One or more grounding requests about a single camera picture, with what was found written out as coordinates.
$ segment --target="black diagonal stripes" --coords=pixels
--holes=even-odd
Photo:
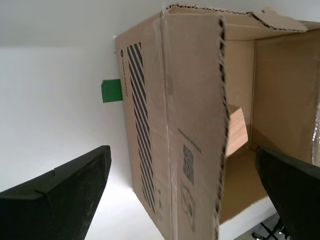
[[[137,121],[135,121],[135,128],[136,128],[136,131],[138,133],[138,136],[139,136],[139,139],[140,139],[140,142],[142,144],[142,148],[143,148],[143,151],[145,153],[145,156],[146,157],[149,157],[151,163],[152,163],[152,158],[151,158],[151,154],[150,154],[150,151],[149,151],[149,148],[147,147],[147,145],[144,145],[143,142],[142,142],[142,137],[141,137],[141,134],[139,132],[139,129],[138,129],[138,125],[137,125]]]
[[[138,59],[137,59],[135,50],[134,50],[134,48],[132,47],[132,45],[130,46],[130,50],[131,50],[131,52],[132,52],[132,55],[133,55],[133,58],[134,58],[136,67],[138,68],[138,71],[139,71],[140,76],[141,76],[141,78],[142,78],[143,84],[145,84],[145,76],[144,76],[144,73],[143,73],[142,70],[141,70],[140,63],[138,62]]]
[[[149,161],[149,159],[147,158],[147,156],[145,157],[144,153],[142,152],[142,148],[141,148],[141,145],[140,145],[140,141],[139,141],[138,136],[136,137],[136,139],[137,139],[138,145],[139,145],[139,154],[141,153],[142,159],[143,159],[145,165],[147,165],[146,162],[148,163],[149,169],[150,169],[150,171],[151,171],[151,175],[152,175],[152,177],[153,177],[153,176],[154,176],[154,171],[152,170],[151,162]]]
[[[145,182],[144,182],[144,180],[143,180],[143,178],[142,178],[142,174],[141,174],[141,182],[142,182],[142,187],[143,187],[144,192],[147,193],[146,185],[145,185]],[[147,202],[148,202],[148,204],[149,204],[149,207],[151,208],[150,201],[149,201],[149,196],[148,196],[148,195],[147,195],[146,200],[147,200]]]
[[[146,198],[146,194],[145,194],[144,187],[142,187],[142,193],[143,193],[143,196],[144,196],[144,200],[145,200],[145,201],[147,201],[147,198]]]
[[[139,49],[138,45],[135,44],[134,48],[135,48],[136,54],[138,54],[138,57],[140,59],[141,66],[144,67],[144,61],[142,59],[142,56],[141,56],[140,49]]]
[[[131,63],[130,63],[130,62],[129,62],[129,70],[130,70],[130,74],[131,74],[131,76],[132,76],[132,78],[133,78],[135,87],[138,89],[138,84],[137,84],[137,81],[136,81],[134,72],[132,71]],[[147,101],[145,89],[144,89],[144,86],[142,85],[142,83],[141,83],[141,81],[140,81],[140,79],[139,79],[139,76],[137,77],[137,79],[138,79],[138,83],[139,83],[140,89],[141,89],[141,91],[142,91],[142,95],[143,95],[143,97],[144,97],[144,100]],[[142,99],[142,96],[141,96],[141,93],[140,93],[139,90],[138,90],[138,92],[139,92],[139,97],[140,97],[141,102],[144,103],[144,100]]]
[[[146,177],[145,177],[144,171],[142,170],[141,163],[140,163],[140,169],[141,169],[141,172],[142,172],[142,184],[146,186],[147,185],[146,184]],[[154,195],[153,195],[153,191],[151,189],[148,189],[148,187],[146,187],[146,189],[147,189],[147,196],[149,197],[149,200],[150,200],[150,205],[152,207],[153,212],[155,212],[155,207],[154,207],[155,198],[154,198]]]
[[[134,115],[135,115],[135,118],[138,119],[136,109],[134,109]],[[143,142],[144,142],[144,144],[145,144],[145,147],[147,148],[148,153],[149,153],[149,156],[151,157],[150,151],[149,151],[149,148],[151,148],[151,144],[150,144],[150,141],[149,141],[149,137],[148,137],[148,135],[147,135],[146,132],[143,133],[142,128],[141,128],[140,121],[138,121],[138,125],[139,125],[139,129],[140,129],[141,135],[142,135],[142,137],[143,137]]]
[[[129,56],[129,59],[130,59],[130,61],[129,61],[129,70],[130,70],[130,67],[132,67],[130,73],[131,73],[131,75],[132,75],[133,78],[135,77],[135,78],[137,79],[139,85],[142,86],[142,82],[141,82],[140,77],[139,77],[139,74],[138,74],[138,72],[137,72],[135,63],[134,63],[134,61],[133,61],[133,59],[132,59],[132,57],[131,57],[129,48],[127,49],[127,51],[128,51],[128,56]],[[145,90],[144,90],[144,89],[142,90],[142,94],[143,94],[143,96],[144,96],[144,99],[146,99],[146,94],[145,94]]]
[[[140,118],[140,120],[141,120],[141,115],[140,115],[141,107],[140,107],[140,110],[139,110],[138,107],[137,107],[137,103],[136,103],[136,100],[135,100],[133,94],[132,94],[132,98],[133,98],[133,103],[134,103],[135,109],[137,110],[138,115],[139,115],[139,118]],[[148,122],[147,122],[147,120],[146,120],[146,117],[145,117],[144,114],[142,114],[142,116],[143,116],[143,120],[144,120],[144,123],[145,123],[145,125],[146,125],[146,128],[148,129],[148,134],[150,134],[149,124],[148,124]]]
[[[147,111],[146,105],[145,105],[144,101],[142,100],[142,97],[141,97],[139,88],[137,87],[137,92],[138,92],[138,94],[139,94],[139,97],[141,97],[140,100],[141,100],[141,102],[142,102],[142,106],[143,106],[143,109],[144,109],[144,111],[143,111],[143,110],[142,110],[142,107],[141,107],[141,104],[140,104],[140,100],[139,100],[139,98],[138,98],[138,95],[137,95],[137,92],[136,92],[136,90],[135,90],[135,87],[134,87],[134,84],[133,84],[133,82],[132,82],[132,78],[131,78],[131,77],[130,77],[130,80],[131,80],[131,87],[132,87],[133,93],[134,93],[135,98],[136,98],[136,100],[137,100],[137,102],[138,102],[138,105],[139,105],[139,107],[140,107],[140,109],[141,109],[141,112],[142,112],[142,113],[145,112],[145,115],[146,115],[146,117],[144,117],[143,119],[145,120],[145,122],[147,122],[146,118],[148,118],[148,111]]]
[[[152,189],[154,189],[154,183],[152,182],[152,178],[151,178],[151,175],[150,175],[150,171],[149,171],[148,165],[147,165],[146,161],[142,160],[140,150],[139,150],[139,156],[140,156],[140,161],[142,163],[145,175],[148,178],[148,180],[150,180],[150,184],[152,186]]]
[[[142,193],[144,200],[155,212],[154,171],[152,169],[150,128],[148,123],[147,96],[143,73],[141,42],[127,47],[129,56],[130,83],[132,87],[133,112],[135,116],[136,140],[140,157]]]

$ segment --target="black plastic part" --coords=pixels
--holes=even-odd
[[[111,167],[100,146],[0,193],[1,240],[84,240]]]
[[[320,168],[266,147],[256,168],[290,237],[319,239]]]

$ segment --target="white wall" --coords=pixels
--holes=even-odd
[[[235,10],[275,7],[320,21],[319,0],[185,0]],[[124,106],[102,103],[119,78],[113,36],[160,0],[0,1],[0,191],[110,145],[112,167],[87,240],[162,239],[132,192]]]

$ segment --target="open cardboard box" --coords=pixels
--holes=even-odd
[[[218,239],[219,216],[267,196],[257,146],[311,163],[317,29],[272,9],[174,4],[116,38],[134,191],[166,240]],[[225,162],[226,96],[249,143]]]

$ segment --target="green tape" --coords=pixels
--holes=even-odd
[[[120,79],[103,80],[101,84],[102,101],[104,103],[122,101]]]

